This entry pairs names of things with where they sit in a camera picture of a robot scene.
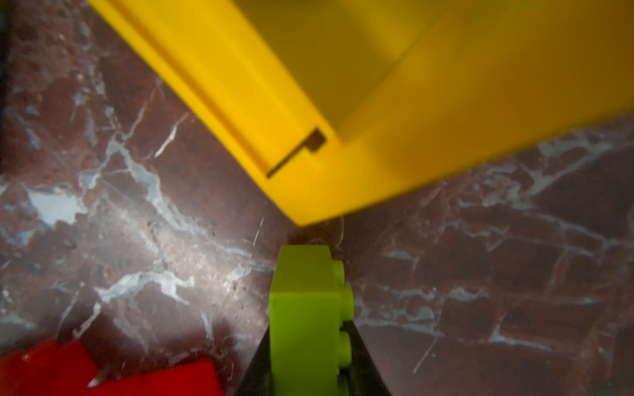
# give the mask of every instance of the marble floor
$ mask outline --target marble floor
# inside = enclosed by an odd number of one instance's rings
[[[279,248],[325,243],[395,396],[634,393],[634,116],[299,229],[87,3],[15,2],[9,44],[0,355],[210,358],[231,395]]]

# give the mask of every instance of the green lego brick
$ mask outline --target green lego brick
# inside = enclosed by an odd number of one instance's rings
[[[271,371],[275,396],[347,395],[339,369],[351,362],[341,331],[354,315],[344,266],[327,246],[284,246],[269,296]]]

